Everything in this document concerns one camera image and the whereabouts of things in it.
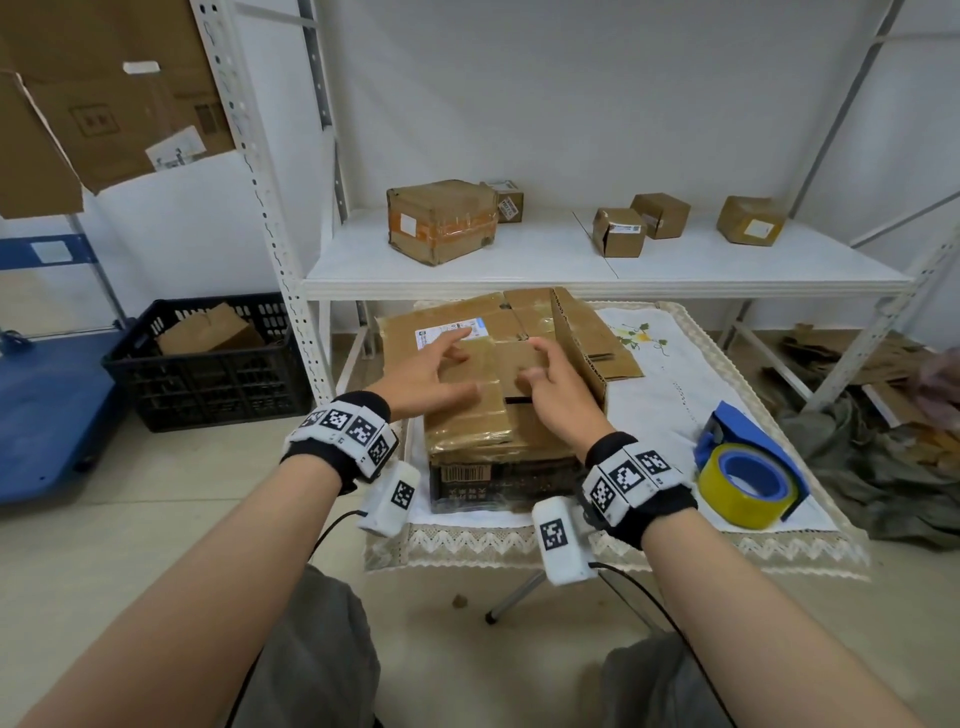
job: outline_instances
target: packing tape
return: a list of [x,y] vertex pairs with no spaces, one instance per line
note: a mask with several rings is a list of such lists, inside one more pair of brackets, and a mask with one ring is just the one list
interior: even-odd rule
[[720,445],[697,479],[700,495],[733,525],[769,528],[797,499],[789,471],[767,453],[748,445]]

